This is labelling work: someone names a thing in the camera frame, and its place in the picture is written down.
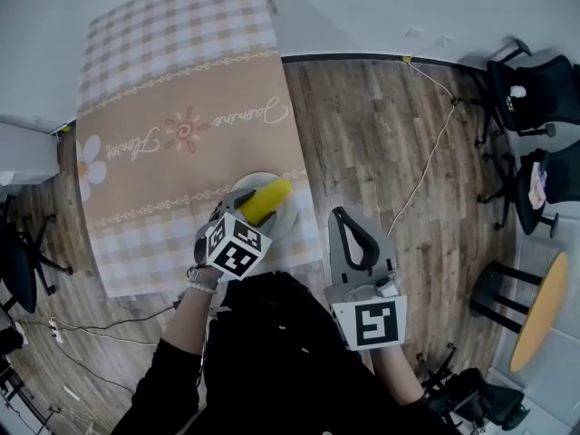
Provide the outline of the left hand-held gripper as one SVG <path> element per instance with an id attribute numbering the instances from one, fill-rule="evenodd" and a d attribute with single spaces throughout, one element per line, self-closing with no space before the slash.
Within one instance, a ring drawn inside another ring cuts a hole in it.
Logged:
<path id="1" fill-rule="evenodd" d="M 253 188 L 232 190 L 225 197 L 225 209 L 237 210 L 255 193 Z M 260 221 L 258 229 L 226 211 L 206 231 L 207 264 L 223 272 L 225 278 L 243 280 L 271 247 L 272 239 L 260 231 L 271 231 L 276 221 L 273 210 Z"/>

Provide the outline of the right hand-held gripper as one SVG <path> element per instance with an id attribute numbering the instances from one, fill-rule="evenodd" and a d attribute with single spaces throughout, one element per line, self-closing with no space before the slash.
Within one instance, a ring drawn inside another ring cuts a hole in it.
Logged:
<path id="1" fill-rule="evenodd" d="M 346 347 L 365 351 L 405 341 L 407 297 L 391 238 L 371 219 L 339 206 L 328 218 L 333 284 L 324 289 Z"/>

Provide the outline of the person's left hand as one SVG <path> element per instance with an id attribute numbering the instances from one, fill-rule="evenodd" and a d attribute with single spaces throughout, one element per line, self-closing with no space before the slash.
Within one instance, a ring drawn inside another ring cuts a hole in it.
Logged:
<path id="1" fill-rule="evenodd" d="M 222 203 L 219 203 L 212 212 L 208 223 L 198 230 L 194 246 L 195 267 L 198 271 L 195 282 L 198 284 L 203 284 L 210 289 L 215 289 L 217 287 L 218 280 L 223 275 L 223 273 L 207 263 L 206 233 L 220 219 L 221 207 Z"/>

